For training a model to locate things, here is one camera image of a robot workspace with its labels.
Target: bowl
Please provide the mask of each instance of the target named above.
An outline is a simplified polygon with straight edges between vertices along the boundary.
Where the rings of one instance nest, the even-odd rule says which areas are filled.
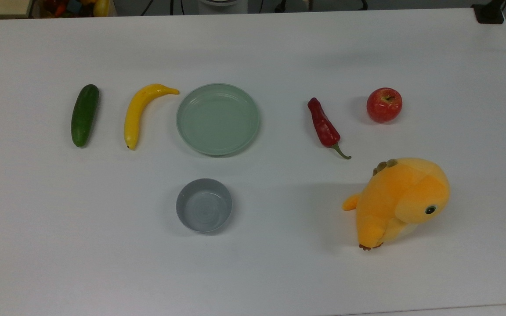
[[[228,189],[213,179],[187,184],[177,196],[177,216],[183,225],[199,233],[217,230],[231,214]]]

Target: stuffed toy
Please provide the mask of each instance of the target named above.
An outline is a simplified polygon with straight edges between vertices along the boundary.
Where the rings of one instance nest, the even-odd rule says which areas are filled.
[[[449,196],[438,165],[420,158],[390,159],[378,164],[366,188],[348,198],[343,210],[357,209],[359,247],[371,250],[440,214]]]

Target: light green plate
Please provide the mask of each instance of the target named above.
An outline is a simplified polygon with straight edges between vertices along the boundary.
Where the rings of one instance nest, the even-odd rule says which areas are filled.
[[[259,129],[259,109],[247,92],[229,84],[209,84],[185,97],[177,129],[192,148],[210,156],[244,149]]]

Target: banana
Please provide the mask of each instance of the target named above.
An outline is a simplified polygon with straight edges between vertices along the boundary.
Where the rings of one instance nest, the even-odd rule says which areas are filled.
[[[179,90],[154,83],[144,86],[140,91],[136,92],[132,101],[130,101],[130,105],[126,111],[126,119],[124,120],[124,141],[131,150],[135,150],[138,143],[142,112],[149,102],[155,98],[165,96],[165,94],[179,94]]]

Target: green cucumber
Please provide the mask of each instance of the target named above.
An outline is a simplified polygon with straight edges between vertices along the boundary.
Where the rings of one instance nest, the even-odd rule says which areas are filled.
[[[78,147],[85,146],[89,139],[98,102],[99,88],[94,84],[84,86],[79,92],[72,114],[72,140]]]

